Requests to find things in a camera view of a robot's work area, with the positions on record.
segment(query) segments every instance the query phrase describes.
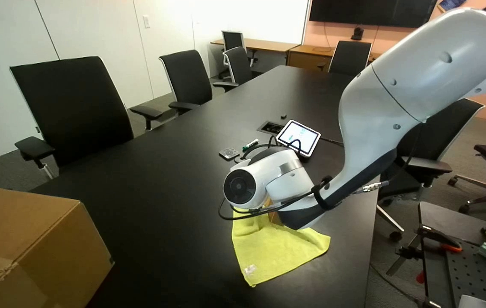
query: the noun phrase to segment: chair backrest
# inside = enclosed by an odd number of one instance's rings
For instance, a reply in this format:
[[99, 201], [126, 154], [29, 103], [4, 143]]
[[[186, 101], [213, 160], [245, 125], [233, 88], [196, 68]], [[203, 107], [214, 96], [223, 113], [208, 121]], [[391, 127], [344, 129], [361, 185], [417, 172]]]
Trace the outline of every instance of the chair backrest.
[[224, 50], [229, 50], [235, 47], [245, 48], [243, 33], [238, 33], [235, 31], [222, 31], [222, 39], [224, 39]]
[[239, 85], [252, 79], [251, 67], [247, 58], [247, 51], [243, 47], [235, 47], [224, 51], [224, 56], [228, 60], [231, 81]]
[[212, 100], [212, 89], [202, 57], [196, 50], [162, 55], [167, 79], [175, 100], [202, 105]]
[[429, 117], [423, 124], [421, 133], [420, 125], [407, 132], [397, 146], [397, 155], [409, 156], [416, 136], [420, 134], [414, 156], [428, 160], [441, 160], [452, 142], [482, 108], [483, 105], [469, 99], [461, 99], [450, 104]]
[[98, 56], [12, 66], [11, 72], [59, 167], [133, 138]]
[[371, 43], [339, 41], [329, 72], [357, 76], [367, 66], [371, 47]]

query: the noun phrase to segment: light switch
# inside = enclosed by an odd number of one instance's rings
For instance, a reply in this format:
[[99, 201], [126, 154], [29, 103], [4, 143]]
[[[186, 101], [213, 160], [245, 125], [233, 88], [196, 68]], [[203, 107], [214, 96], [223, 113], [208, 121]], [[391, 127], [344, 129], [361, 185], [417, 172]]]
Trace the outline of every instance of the light switch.
[[142, 19], [144, 20], [144, 28], [150, 27], [150, 20], [147, 15], [142, 15]]

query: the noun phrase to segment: yellow microfiber towel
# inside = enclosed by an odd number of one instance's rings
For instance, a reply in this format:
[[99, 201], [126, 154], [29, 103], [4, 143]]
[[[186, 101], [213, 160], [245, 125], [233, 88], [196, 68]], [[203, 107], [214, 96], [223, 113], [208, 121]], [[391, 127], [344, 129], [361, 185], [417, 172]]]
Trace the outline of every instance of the yellow microfiber towel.
[[[241, 216], [234, 212], [234, 217]], [[283, 275], [324, 254], [331, 237], [306, 228], [292, 230], [270, 222], [268, 215], [234, 220], [235, 255], [251, 287]]]

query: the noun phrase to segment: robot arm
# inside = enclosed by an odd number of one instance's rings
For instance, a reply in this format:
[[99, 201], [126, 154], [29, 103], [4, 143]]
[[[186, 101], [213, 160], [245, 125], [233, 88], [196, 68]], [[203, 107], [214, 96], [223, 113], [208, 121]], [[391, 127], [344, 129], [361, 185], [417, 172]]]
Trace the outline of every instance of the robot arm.
[[[411, 128], [460, 98], [483, 93], [486, 12], [450, 10], [421, 26], [345, 88], [339, 107], [344, 167], [313, 195], [280, 208], [281, 221], [293, 229], [311, 226], [382, 173]], [[260, 154], [228, 174], [224, 195], [233, 206], [259, 208], [266, 194], [275, 206], [314, 187], [292, 150]]]

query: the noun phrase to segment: wall-mounted tv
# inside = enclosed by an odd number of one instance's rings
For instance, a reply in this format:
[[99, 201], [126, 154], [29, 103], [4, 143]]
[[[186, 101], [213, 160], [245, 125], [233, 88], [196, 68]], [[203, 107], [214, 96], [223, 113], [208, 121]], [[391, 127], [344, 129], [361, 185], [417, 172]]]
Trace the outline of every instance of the wall-mounted tv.
[[436, 0], [312, 0], [311, 21], [419, 27], [429, 20]]

